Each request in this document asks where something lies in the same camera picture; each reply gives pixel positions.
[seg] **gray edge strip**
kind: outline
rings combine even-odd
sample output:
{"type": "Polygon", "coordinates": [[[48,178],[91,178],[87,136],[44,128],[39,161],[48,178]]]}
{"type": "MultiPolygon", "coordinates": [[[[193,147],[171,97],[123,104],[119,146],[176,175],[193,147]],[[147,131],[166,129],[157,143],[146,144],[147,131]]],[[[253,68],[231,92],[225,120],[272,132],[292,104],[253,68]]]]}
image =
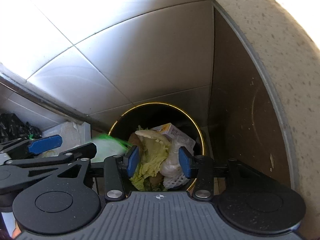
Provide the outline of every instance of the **gray edge strip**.
{"type": "Polygon", "coordinates": [[[67,107],[67,106],[62,107],[56,103],[53,103],[52,101],[31,91],[30,89],[20,84],[19,82],[13,80],[12,78],[10,78],[4,73],[0,73],[0,84],[4,85],[5,87],[9,88],[13,92],[19,94],[20,96],[30,100],[31,102],[66,118],[69,121],[73,121],[75,123],[87,122],[92,126],[92,128],[95,128],[100,131],[105,131],[105,132],[107,132],[110,128],[109,126],[105,125],[102,122],[93,120],[89,115],[85,115],[73,108],[68,109],[70,107],[67,107]]]}
{"type": "Polygon", "coordinates": [[[287,153],[287,160],[289,165],[289,174],[290,174],[290,184],[292,189],[296,189],[299,183],[299,170],[297,159],[295,155],[295,147],[293,143],[293,138],[290,131],[290,126],[285,115],[285,111],[283,109],[283,105],[277,93],[277,90],[269,76],[268,71],[266,70],[265,65],[261,61],[259,55],[254,50],[252,44],[248,41],[247,37],[241,31],[239,26],[234,22],[234,20],[230,17],[230,15],[222,8],[220,4],[216,0],[212,1],[217,11],[223,16],[223,18],[227,21],[229,26],[236,33],[237,37],[243,44],[244,48],[248,52],[251,60],[255,64],[259,75],[267,89],[270,100],[272,102],[273,108],[276,112],[276,117],[278,119],[280,129],[282,132],[282,137],[284,140],[284,146],[287,153]]]}

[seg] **metal screw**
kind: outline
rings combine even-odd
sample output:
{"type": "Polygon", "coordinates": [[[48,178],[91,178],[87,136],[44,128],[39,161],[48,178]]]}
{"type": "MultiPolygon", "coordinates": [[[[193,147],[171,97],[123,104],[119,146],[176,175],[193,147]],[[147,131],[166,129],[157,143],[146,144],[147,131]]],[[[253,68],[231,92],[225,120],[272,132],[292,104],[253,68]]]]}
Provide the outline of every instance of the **metal screw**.
{"type": "Polygon", "coordinates": [[[107,192],[107,196],[111,198],[119,198],[122,196],[122,192],[120,190],[114,189],[107,192]]]}
{"type": "Polygon", "coordinates": [[[210,197],[211,193],[208,190],[201,189],[196,191],[196,196],[199,198],[208,198],[210,197]]]}

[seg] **cardboard box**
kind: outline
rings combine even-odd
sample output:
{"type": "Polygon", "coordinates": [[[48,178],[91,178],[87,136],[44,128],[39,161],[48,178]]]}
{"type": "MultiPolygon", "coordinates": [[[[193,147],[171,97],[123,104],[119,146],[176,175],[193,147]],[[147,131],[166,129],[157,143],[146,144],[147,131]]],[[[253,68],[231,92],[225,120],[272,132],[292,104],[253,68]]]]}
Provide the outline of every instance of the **cardboard box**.
{"type": "MultiPolygon", "coordinates": [[[[184,136],[190,138],[184,132],[182,132],[178,128],[176,128],[172,123],[166,123],[166,124],[151,128],[150,130],[157,131],[158,133],[164,135],[169,141],[172,141],[172,139],[174,137],[176,137],[177,135],[184,135],[184,136]]],[[[193,141],[193,147],[194,147],[196,142],[192,138],[190,138],[190,140],[193,141]]]]}

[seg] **gold rim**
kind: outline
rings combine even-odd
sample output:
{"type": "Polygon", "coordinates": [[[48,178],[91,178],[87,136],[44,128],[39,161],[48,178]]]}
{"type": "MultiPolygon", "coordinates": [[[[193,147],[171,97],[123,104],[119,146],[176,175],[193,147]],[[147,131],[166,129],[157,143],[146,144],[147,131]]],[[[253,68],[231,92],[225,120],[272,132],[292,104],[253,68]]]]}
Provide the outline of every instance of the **gold rim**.
{"type": "MultiPolygon", "coordinates": [[[[204,139],[203,139],[203,135],[202,135],[202,132],[201,132],[200,128],[198,127],[198,125],[196,124],[196,122],[190,117],[190,115],[188,115],[188,113],[186,113],[185,111],[183,111],[182,109],[180,109],[180,108],[177,107],[177,106],[174,106],[174,105],[171,105],[171,104],[168,104],[168,103],[162,103],[162,102],[144,103],[144,104],[135,106],[135,107],[129,109],[128,111],[124,112],[124,113],[120,116],[119,119],[121,119],[122,116],[124,116],[124,115],[127,114],[128,112],[132,111],[133,109],[136,109],[136,108],[138,108],[138,107],[140,107],[140,106],[154,105],[154,104],[171,106],[171,107],[179,110],[180,112],[184,113],[184,114],[191,120],[191,122],[194,124],[194,126],[196,127],[196,129],[197,129],[197,131],[198,131],[198,133],[199,133],[199,135],[200,135],[200,140],[201,140],[201,144],[202,144],[202,155],[205,155],[204,139]]],[[[109,131],[109,133],[108,133],[109,135],[110,135],[110,133],[112,132],[112,130],[113,130],[113,128],[114,128],[114,126],[116,125],[117,122],[118,122],[118,120],[115,121],[115,123],[111,126],[110,131],[109,131]]],[[[195,185],[195,183],[196,183],[196,179],[195,179],[195,180],[192,182],[192,184],[188,187],[187,191],[190,191],[190,190],[193,188],[193,186],[195,185]]]]}

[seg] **ridged gray surface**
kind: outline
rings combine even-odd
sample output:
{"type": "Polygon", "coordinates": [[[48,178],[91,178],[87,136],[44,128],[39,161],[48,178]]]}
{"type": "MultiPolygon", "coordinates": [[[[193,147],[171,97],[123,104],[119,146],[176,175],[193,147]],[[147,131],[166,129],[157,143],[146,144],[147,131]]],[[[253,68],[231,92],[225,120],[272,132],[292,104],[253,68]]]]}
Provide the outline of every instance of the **ridged gray surface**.
{"type": "Polygon", "coordinates": [[[63,236],[23,233],[19,240],[298,240],[294,233],[258,237],[227,225],[210,203],[189,198],[186,192],[132,192],[120,202],[108,203],[87,227],[63,236]]]}

